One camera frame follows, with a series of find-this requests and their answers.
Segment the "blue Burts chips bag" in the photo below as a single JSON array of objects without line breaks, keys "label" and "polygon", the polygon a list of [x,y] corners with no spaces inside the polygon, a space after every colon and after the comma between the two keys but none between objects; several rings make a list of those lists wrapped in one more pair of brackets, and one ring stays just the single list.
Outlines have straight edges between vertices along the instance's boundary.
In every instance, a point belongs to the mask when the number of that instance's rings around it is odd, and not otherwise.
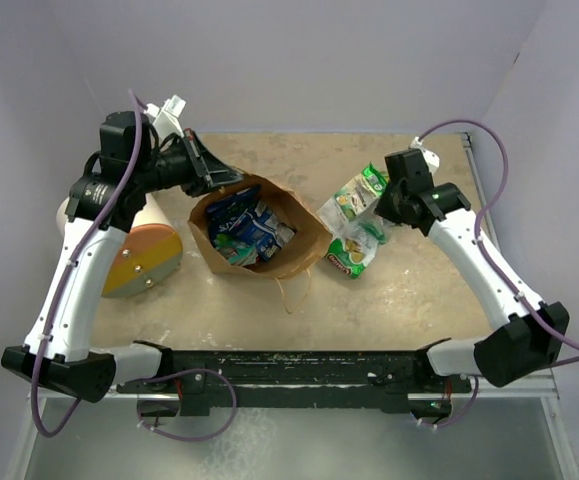
[{"label": "blue Burts chips bag", "polygon": [[260,189],[260,185],[254,185],[240,190],[205,209],[208,237],[213,247],[228,239],[255,245],[251,214],[258,202]]}]

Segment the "green Fox's candy bag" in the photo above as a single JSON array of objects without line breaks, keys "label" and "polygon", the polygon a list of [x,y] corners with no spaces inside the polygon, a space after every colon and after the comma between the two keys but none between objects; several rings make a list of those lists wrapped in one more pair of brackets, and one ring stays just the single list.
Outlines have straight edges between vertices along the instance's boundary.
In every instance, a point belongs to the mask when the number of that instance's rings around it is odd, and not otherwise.
[{"label": "green Fox's candy bag", "polygon": [[380,217],[370,216],[348,224],[341,237],[355,242],[363,249],[374,249],[388,242],[389,233]]}]

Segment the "green white chips bag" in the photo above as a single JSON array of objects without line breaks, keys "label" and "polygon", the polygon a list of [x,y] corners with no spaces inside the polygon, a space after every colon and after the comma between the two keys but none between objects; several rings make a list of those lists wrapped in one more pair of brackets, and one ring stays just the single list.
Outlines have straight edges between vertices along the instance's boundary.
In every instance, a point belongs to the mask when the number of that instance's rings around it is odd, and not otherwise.
[{"label": "green white chips bag", "polygon": [[343,239],[341,234],[351,222],[377,216],[374,209],[387,183],[388,177],[369,163],[318,210],[321,221],[332,235],[325,258],[352,279],[361,276],[382,245],[363,249],[355,242]]}]

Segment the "brown paper bag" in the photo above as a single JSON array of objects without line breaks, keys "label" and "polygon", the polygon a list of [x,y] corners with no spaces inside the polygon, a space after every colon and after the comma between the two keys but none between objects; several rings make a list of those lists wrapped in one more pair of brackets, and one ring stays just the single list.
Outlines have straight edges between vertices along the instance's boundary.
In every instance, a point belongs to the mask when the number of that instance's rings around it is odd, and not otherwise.
[{"label": "brown paper bag", "polygon": [[210,271],[272,279],[277,285],[327,253],[332,234],[292,190],[239,170],[238,181],[205,195],[188,224]]}]

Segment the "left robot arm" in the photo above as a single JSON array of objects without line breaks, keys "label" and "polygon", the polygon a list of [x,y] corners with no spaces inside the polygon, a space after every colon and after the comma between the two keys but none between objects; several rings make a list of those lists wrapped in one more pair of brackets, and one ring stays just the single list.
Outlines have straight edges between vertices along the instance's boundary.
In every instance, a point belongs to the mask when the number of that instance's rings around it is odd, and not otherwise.
[{"label": "left robot arm", "polygon": [[6,348],[2,366],[41,388],[95,403],[109,388],[140,380],[153,392],[171,387],[167,348],[146,342],[95,351],[92,327],[110,268],[149,193],[180,188],[199,197],[242,181],[191,129],[157,132],[143,113],[108,115],[100,148],[72,185],[63,245],[40,313],[23,343]]}]

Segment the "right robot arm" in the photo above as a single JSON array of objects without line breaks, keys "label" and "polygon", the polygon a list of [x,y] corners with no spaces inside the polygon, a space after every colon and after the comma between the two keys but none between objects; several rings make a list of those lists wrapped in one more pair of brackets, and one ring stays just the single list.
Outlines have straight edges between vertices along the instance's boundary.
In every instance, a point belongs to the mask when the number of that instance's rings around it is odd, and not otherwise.
[{"label": "right robot arm", "polygon": [[449,375],[484,377],[506,386],[551,367],[561,349],[569,314],[528,287],[475,229],[477,215],[453,183],[436,184],[437,155],[410,148],[386,156],[389,182],[375,212],[385,220],[419,230],[453,263],[478,299],[491,333],[482,339],[443,340],[427,347],[414,366],[415,383],[436,391]]}]

